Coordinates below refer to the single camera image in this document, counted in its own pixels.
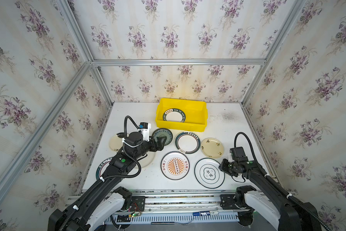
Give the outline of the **white plate black cloud outline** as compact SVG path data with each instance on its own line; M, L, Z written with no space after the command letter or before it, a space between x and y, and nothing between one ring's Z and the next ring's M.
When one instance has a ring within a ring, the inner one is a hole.
M194 169L198 183L208 189L217 189L225 181L225 174L219 169L220 164L211 158L199 160Z

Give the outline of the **cream floral plate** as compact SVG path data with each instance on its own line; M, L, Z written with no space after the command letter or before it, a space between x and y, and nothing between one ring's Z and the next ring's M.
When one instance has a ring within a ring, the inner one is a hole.
M224 154L223 144L215 138L205 138L201 143L202 153L209 158L218 159Z

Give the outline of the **white plate teal lettered rim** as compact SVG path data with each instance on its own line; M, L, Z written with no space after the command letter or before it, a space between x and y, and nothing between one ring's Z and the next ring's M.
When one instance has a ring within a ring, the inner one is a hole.
M180 122L184 123L186 120L185 113L177 108L171 108L164 112L163 114L163 120L164 121L170 121L170 122Z

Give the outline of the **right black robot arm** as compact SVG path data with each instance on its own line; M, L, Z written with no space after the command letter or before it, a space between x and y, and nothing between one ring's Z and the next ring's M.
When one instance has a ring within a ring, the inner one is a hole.
M303 203L275 182L255 160L249 160L242 147L230 149L233 159L223 159L219 169L229 176L242 175L255 184L270 203L254 202L250 199L252 186L241 186L236 190L235 205L252 208L260 213L277 231L321 231L318 213L311 203Z

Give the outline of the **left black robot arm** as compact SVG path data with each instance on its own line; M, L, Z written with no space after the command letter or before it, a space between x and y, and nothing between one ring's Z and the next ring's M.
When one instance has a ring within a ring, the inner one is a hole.
M103 174L64 211L57 209L50 215L48 230L95 231L110 215L127 209L132 193L117 184L137 177L142 170L139 159L148 152L163 150L166 139L166 136L154 138L140 131L124 134L122 147Z

